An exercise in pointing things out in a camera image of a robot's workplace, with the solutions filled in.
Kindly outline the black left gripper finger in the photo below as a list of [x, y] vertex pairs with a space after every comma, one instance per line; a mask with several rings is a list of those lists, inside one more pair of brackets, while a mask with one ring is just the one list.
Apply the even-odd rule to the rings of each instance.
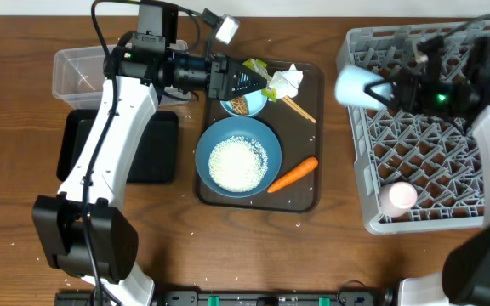
[[261, 82], [253, 82], [253, 81], [240, 81], [236, 85], [232, 85], [230, 87], [230, 91], [227, 94], [227, 99], [234, 99], [237, 97], [244, 96], [246, 94], [250, 94], [257, 90], [265, 88], [267, 85], [267, 81], [263, 80]]
[[227, 72], [230, 85], [236, 85], [240, 81], [261, 82], [265, 80], [261, 75], [247, 68], [234, 59], [229, 59]]

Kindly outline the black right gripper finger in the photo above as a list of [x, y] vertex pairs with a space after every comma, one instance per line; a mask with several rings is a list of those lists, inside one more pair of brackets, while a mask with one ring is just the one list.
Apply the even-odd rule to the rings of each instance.
[[380, 79], [367, 83], [364, 86], [364, 91], [373, 93], [393, 93], [395, 88], [396, 83], [393, 80]]
[[365, 108], [371, 110], [382, 110], [391, 109], [397, 110], [398, 104], [394, 100], [394, 95], [392, 92], [373, 92], [372, 94], [367, 93], [367, 103]]

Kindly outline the light blue cup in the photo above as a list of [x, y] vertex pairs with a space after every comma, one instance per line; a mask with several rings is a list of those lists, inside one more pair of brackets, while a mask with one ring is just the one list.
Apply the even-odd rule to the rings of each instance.
[[385, 105], [365, 92], [365, 86], [384, 78], [355, 65], [346, 65], [337, 78], [334, 94], [343, 106], [381, 110]]

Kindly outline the light blue small bowl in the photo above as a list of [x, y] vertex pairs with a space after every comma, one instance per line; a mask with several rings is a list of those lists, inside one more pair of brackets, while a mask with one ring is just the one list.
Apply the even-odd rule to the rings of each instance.
[[267, 97], [260, 90], [228, 101], [221, 101], [223, 109], [231, 116], [254, 117], [265, 107]]

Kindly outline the dark blue plate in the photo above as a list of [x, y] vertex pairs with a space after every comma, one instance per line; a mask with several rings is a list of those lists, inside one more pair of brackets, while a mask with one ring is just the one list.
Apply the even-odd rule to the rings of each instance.
[[282, 147], [275, 133], [250, 117], [227, 117], [208, 127], [195, 151], [197, 174], [215, 193], [254, 196], [275, 181]]

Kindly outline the white rice pile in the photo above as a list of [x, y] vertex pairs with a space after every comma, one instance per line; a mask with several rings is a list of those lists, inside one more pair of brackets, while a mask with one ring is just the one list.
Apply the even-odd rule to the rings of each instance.
[[232, 136], [214, 146], [208, 173], [222, 189], [242, 193], [258, 187], [268, 170], [265, 148], [255, 139]]

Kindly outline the pink cup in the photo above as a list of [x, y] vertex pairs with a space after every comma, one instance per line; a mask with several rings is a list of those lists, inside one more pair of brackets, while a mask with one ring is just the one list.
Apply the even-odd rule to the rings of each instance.
[[409, 211], [417, 202], [416, 189], [409, 183], [396, 182], [383, 186], [378, 194], [380, 211], [388, 217], [397, 218]]

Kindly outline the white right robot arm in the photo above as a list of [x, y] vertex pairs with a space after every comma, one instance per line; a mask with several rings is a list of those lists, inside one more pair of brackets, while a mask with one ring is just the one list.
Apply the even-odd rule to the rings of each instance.
[[366, 84], [364, 92], [393, 110], [433, 115], [467, 123], [481, 158], [484, 200], [483, 229], [451, 251], [442, 272], [402, 280], [399, 305], [490, 305], [490, 37], [477, 38], [465, 65], [462, 82], [442, 82], [446, 37], [415, 45], [426, 63], [421, 74], [399, 74], [388, 80], [388, 93], [376, 93], [383, 82]]

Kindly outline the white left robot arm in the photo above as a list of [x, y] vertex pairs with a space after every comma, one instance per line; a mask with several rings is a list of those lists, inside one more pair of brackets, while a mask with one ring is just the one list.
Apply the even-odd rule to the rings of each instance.
[[48, 265], [91, 281], [94, 302], [149, 305], [155, 284], [136, 262], [137, 231], [123, 216], [128, 174], [148, 121], [166, 88], [204, 90], [227, 100], [267, 81], [223, 54], [173, 49], [160, 36], [126, 33], [107, 51], [94, 125], [55, 196], [40, 195], [32, 219]]

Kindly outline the grey dishwasher rack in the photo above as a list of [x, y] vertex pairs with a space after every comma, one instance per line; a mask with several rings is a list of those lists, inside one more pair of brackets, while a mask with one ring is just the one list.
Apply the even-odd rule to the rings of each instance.
[[[356, 28], [347, 32], [336, 59], [340, 72], [355, 65], [382, 77], [401, 69], [421, 72], [415, 42], [448, 35], [441, 78], [464, 78], [472, 43], [490, 37], [490, 20], [460, 31], [456, 23]], [[356, 159], [354, 169], [366, 229], [375, 235], [460, 230], [483, 225], [481, 158], [463, 120], [438, 122], [401, 110], [346, 106]], [[417, 191], [416, 204], [397, 218], [380, 211], [378, 194], [388, 184], [406, 182]]]

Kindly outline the green snack wrapper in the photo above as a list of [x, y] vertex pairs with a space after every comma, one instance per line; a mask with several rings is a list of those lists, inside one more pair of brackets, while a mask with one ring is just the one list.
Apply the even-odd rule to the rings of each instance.
[[247, 59], [242, 63], [247, 68], [255, 71], [261, 75], [266, 81], [267, 85], [261, 90], [261, 93], [270, 101], [275, 102], [277, 100], [276, 90], [271, 88], [270, 84], [272, 81], [272, 76], [269, 75], [267, 70], [267, 64], [259, 59]]

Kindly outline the orange carrot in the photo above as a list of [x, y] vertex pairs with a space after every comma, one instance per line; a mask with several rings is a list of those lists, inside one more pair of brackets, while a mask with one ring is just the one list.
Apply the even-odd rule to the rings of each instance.
[[313, 172], [318, 167], [319, 161], [316, 157], [308, 157], [302, 161], [298, 166], [284, 174], [277, 181], [268, 187], [268, 193], [275, 193], [284, 187], [293, 184], [294, 182], [302, 179], [304, 176]]

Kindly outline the black rectangular tray bin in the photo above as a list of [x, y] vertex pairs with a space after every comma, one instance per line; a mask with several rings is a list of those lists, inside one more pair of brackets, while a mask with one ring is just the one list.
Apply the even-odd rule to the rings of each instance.
[[[77, 163], [97, 115], [96, 110], [73, 110], [66, 118], [57, 179], [65, 181]], [[168, 110], [148, 121], [128, 174], [129, 184], [169, 184], [174, 179], [179, 119]]]

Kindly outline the clear plastic bin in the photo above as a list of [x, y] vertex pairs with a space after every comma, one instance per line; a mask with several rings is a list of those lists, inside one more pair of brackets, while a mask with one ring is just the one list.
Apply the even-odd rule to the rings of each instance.
[[53, 96], [73, 110], [98, 110], [105, 81], [104, 59], [101, 46], [58, 51], [54, 56]]

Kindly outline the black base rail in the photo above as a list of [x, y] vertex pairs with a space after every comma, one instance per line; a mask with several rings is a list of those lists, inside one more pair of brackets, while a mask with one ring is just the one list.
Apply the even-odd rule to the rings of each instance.
[[338, 292], [199, 292], [158, 291], [154, 286], [107, 285], [103, 305], [151, 306], [391, 306], [392, 289], [343, 286]]

